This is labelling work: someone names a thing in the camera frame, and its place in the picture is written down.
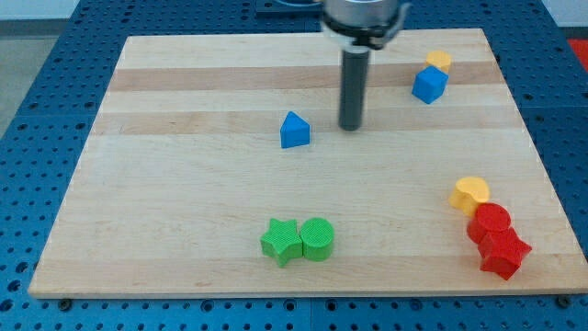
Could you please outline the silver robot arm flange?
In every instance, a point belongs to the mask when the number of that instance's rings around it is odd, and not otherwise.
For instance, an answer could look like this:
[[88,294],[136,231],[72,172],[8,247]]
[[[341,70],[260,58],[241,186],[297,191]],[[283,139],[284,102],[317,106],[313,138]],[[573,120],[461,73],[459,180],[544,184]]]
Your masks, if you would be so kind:
[[322,32],[343,51],[379,51],[403,30],[411,7],[399,0],[324,0]]

